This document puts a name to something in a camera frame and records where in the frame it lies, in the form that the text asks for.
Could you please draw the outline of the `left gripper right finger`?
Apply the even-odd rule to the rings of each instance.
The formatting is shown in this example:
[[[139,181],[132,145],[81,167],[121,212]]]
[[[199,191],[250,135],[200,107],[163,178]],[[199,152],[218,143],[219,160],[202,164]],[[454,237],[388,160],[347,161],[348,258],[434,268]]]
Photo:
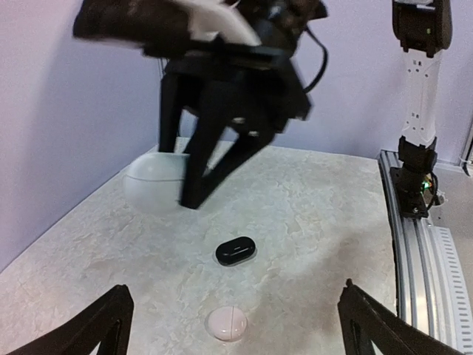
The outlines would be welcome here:
[[[446,281],[396,287],[393,313],[348,279],[338,302],[346,354],[471,354],[468,301],[454,309]]]

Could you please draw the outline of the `white earbud charging case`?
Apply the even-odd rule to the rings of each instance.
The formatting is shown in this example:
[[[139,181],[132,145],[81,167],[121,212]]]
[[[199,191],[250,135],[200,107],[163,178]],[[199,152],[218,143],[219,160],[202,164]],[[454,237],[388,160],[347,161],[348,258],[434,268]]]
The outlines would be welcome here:
[[[126,202],[147,214],[177,211],[187,160],[187,154],[166,152],[148,152],[136,158],[123,176]]]

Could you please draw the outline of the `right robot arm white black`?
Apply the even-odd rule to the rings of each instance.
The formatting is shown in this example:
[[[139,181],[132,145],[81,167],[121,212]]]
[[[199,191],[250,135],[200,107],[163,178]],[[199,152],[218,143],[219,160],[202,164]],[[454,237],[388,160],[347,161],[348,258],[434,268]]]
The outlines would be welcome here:
[[[183,111],[197,122],[185,150],[179,204],[197,209],[292,119],[305,120],[311,85],[291,61],[309,22],[325,18],[321,1],[193,1],[192,40],[169,56],[161,81],[158,149],[175,149]],[[401,167],[390,171],[401,215],[427,217],[424,183],[434,177],[434,104],[440,60],[452,41],[448,1],[394,1],[392,28],[404,52],[406,118]]]

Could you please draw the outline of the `pink earbud charging case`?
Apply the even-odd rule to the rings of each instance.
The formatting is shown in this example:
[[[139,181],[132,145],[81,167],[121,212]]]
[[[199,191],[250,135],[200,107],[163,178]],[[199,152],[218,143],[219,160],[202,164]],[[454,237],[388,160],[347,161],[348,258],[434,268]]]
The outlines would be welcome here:
[[[235,306],[223,306],[214,309],[207,319],[207,329],[212,337],[223,342],[241,339],[248,327],[244,312]]]

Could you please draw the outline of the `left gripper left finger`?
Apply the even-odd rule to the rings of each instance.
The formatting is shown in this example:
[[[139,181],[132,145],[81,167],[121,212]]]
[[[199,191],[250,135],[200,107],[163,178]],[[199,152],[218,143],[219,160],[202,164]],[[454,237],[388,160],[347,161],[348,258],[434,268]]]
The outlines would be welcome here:
[[[115,285],[68,322],[11,354],[126,354],[134,301],[127,285]]]

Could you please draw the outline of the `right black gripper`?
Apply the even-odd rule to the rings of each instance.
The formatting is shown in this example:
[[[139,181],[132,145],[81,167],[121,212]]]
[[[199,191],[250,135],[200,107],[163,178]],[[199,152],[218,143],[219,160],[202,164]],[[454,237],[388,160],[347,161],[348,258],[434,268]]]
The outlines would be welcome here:
[[[270,47],[195,42],[164,67],[160,93],[159,152],[174,152],[180,119],[197,119],[185,152],[180,205],[198,209],[236,169],[285,131],[291,120],[307,120],[308,90],[290,54]],[[225,129],[234,144],[208,170]]]

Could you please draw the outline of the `black earbud charging case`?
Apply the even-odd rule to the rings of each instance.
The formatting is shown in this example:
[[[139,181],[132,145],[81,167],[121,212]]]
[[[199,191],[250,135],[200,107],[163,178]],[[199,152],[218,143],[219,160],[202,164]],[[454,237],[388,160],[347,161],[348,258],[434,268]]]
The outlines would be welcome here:
[[[233,266],[244,262],[256,253],[256,244],[253,239],[241,236],[220,244],[215,257],[222,266]]]

